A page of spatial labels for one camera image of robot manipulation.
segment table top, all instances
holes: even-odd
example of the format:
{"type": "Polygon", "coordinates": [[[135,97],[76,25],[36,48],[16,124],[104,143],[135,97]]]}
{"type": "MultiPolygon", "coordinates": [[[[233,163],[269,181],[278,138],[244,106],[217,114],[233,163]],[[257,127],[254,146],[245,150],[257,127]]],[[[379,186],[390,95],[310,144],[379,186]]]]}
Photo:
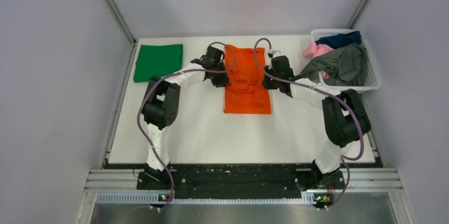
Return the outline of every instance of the table top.
{"type": "MultiPolygon", "coordinates": [[[[123,99],[110,164],[145,163],[148,142],[136,124],[136,117],[148,83],[135,83],[133,75],[141,45],[184,45],[183,66],[204,54],[209,43],[221,41],[239,48],[252,48],[261,36],[185,37],[140,39],[123,99]]],[[[309,62],[302,51],[311,43],[309,35],[267,36],[274,50],[290,60],[298,74],[309,62]]],[[[260,47],[268,48],[266,42],[260,47]]],[[[292,99],[279,91],[269,91],[272,114],[225,114],[224,88],[209,80],[182,92],[176,121],[168,127],[166,144],[171,163],[310,163],[327,140],[322,111],[292,99]]],[[[367,135],[363,157],[356,163],[373,163],[367,135]]],[[[358,143],[347,156],[356,156],[358,143]]]]}

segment clothing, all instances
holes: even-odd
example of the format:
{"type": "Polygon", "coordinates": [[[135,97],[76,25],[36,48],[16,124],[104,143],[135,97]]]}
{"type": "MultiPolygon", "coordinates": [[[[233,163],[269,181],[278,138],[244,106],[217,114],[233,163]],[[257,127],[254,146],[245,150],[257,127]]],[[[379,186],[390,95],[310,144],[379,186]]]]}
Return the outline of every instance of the clothing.
{"type": "Polygon", "coordinates": [[[358,44],[337,48],[313,58],[300,75],[317,80],[322,70],[329,74],[329,78],[324,80],[328,85],[363,86],[368,74],[366,49],[358,44]]]}
{"type": "MultiPolygon", "coordinates": [[[[332,51],[333,48],[326,44],[316,44],[315,42],[312,42],[303,52],[302,55],[304,57],[311,56],[312,58],[315,58],[317,56],[324,55],[325,53],[332,51]]],[[[322,72],[323,78],[329,78],[329,74],[327,72],[322,72]]]]}
{"type": "Polygon", "coordinates": [[[182,68],[183,45],[140,46],[134,71],[134,82],[148,82],[154,76],[163,77],[182,68]]]}
{"type": "MultiPolygon", "coordinates": [[[[259,70],[252,48],[236,48],[228,45],[235,53],[235,67],[228,72],[230,85],[224,89],[224,112],[237,114],[271,114],[270,95],[262,86],[264,73],[259,70]]],[[[265,66],[265,49],[257,48],[256,57],[265,66]]],[[[225,48],[224,63],[232,65],[234,58],[225,48]]]]}
{"type": "Polygon", "coordinates": [[[317,45],[326,44],[333,49],[342,48],[350,44],[362,44],[362,37],[359,31],[350,33],[340,33],[334,36],[322,37],[315,41],[317,45]]]}

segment laundry basket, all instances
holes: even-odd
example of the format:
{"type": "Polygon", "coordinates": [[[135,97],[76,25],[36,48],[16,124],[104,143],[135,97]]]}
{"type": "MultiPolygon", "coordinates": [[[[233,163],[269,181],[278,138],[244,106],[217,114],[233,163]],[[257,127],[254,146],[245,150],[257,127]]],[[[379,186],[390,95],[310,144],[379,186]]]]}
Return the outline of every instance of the laundry basket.
{"type": "MultiPolygon", "coordinates": [[[[312,41],[317,41],[321,37],[337,35],[339,33],[350,33],[353,31],[355,31],[355,30],[351,30],[351,29],[316,29],[310,33],[310,36],[312,37],[312,41]]],[[[380,81],[380,76],[379,76],[379,65],[374,58],[374,52],[373,52],[370,44],[368,43],[368,40],[363,37],[362,33],[361,33],[361,36],[362,36],[362,45],[366,48],[366,53],[368,54],[368,75],[366,77],[365,84],[363,86],[327,85],[323,80],[322,73],[318,73],[320,83],[323,86],[332,88],[332,89],[338,89],[341,91],[344,91],[347,89],[354,89],[359,93],[363,93],[363,92],[366,92],[369,90],[376,90],[381,87],[382,83],[380,81]]]]}

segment green folded garment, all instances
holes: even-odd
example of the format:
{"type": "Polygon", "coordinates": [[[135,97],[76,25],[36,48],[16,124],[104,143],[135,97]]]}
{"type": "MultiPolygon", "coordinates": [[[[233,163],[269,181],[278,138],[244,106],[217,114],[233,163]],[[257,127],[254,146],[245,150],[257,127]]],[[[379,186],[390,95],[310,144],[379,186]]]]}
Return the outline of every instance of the green folded garment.
{"type": "Polygon", "coordinates": [[[182,68],[183,45],[140,46],[136,61],[134,82],[148,82],[150,78],[163,77],[182,68]]]}

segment blue garment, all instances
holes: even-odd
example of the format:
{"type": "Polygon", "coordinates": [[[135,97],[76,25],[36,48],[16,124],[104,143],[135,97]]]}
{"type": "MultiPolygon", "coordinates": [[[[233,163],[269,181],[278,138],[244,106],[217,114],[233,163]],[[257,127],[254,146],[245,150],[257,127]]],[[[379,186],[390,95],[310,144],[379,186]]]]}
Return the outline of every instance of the blue garment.
{"type": "Polygon", "coordinates": [[[334,36],[322,37],[319,40],[315,41],[318,44],[325,44],[330,46],[333,49],[342,48],[350,44],[360,45],[362,43],[362,39],[359,31],[350,32],[350,33],[340,33],[334,36]]]}

